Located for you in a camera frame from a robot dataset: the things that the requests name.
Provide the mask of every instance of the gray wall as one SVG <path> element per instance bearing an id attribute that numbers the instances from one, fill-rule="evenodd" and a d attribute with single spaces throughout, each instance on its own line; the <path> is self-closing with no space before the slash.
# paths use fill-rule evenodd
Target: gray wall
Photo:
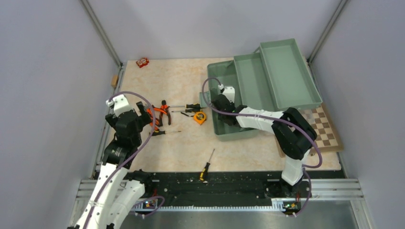
<path id="1" fill-rule="evenodd" d="M 321 92 L 378 228 L 404 228 L 405 1 L 351 1 L 317 56 Z"/>
<path id="2" fill-rule="evenodd" d="M 67 227 L 116 72 L 78 0 L 1 1 L 1 228 Z"/>
<path id="3" fill-rule="evenodd" d="M 340 0 L 90 0 L 124 61 L 229 57 L 296 38 L 310 55 Z"/>

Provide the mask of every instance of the wooden block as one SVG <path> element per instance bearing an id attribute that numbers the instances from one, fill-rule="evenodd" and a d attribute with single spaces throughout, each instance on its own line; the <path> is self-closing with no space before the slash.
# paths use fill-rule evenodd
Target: wooden block
<path id="1" fill-rule="evenodd" d="M 111 86 L 113 88 L 116 88 L 118 86 L 118 75 L 114 75 L 111 79 Z"/>

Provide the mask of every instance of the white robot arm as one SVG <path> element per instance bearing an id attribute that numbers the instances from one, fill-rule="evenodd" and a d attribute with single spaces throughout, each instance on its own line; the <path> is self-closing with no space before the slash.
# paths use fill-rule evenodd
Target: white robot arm
<path id="1" fill-rule="evenodd" d="M 131 165 L 128 163 L 113 175 L 97 202 L 95 201 L 108 177 L 140 146 L 140 132 L 151 122 L 142 103 L 137 103 L 141 113 L 138 116 L 123 94 L 114 97 L 112 101 L 107 100 L 106 104 L 114 110 L 113 114 L 106 115 L 106 120 L 115 129 L 116 134 L 104 150 L 103 164 L 96 187 L 84 213 L 75 226 L 68 229 L 83 229 L 85 224 L 87 229 L 119 229 L 136 201 L 145 194 L 145 189 L 152 182 L 151 175 L 146 172 L 141 170 L 128 172 Z M 129 179 L 129 181 L 126 182 L 122 193 L 118 195 L 123 179 Z"/>
<path id="2" fill-rule="evenodd" d="M 255 110 L 243 105 L 235 108 L 235 89 L 230 86 L 224 87 L 222 84 L 218 87 L 221 94 L 212 100 L 214 107 L 220 111 L 250 115 L 219 115 L 219 119 L 228 125 L 254 128 L 275 134 L 280 147 L 286 154 L 286 163 L 281 175 L 282 180 L 292 187 L 300 182 L 303 176 L 302 165 L 307 159 L 309 150 L 312 148 L 311 143 L 299 131 L 292 130 L 286 124 L 260 118 L 259 115 L 292 122 L 302 128 L 312 140 L 315 140 L 317 137 L 316 132 L 302 115 L 295 108 L 289 108 L 284 112 Z"/>

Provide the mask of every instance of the chessboard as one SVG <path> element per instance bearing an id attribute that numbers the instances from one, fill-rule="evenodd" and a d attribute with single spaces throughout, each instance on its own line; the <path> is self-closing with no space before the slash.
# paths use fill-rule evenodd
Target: chessboard
<path id="1" fill-rule="evenodd" d="M 325 103 L 322 103 L 321 106 L 316 109 L 301 111 L 301 114 L 317 133 L 318 136 L 315 143 L 321 153 L 339 152 L 343 150 L 343 144 L 333 125 Z M 280 156 L 285 157 L 286 155 L 281 150 L 280 145 L 277 144 L 277 148 Z M 314 155 L 315 153 L 315 149 L 312 148 L 310 155 Z"/>

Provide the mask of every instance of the tape measure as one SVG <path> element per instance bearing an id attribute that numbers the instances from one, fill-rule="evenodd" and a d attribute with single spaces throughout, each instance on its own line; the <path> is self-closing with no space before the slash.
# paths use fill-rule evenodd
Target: tape measure
<path id="1" fill-rule="evenodd" d="M 200 111 L 195 113 L 193 119 L 198 122 L 198 124 L 202 125 L 207 120 L 207 115 L 204 112 Z"/>

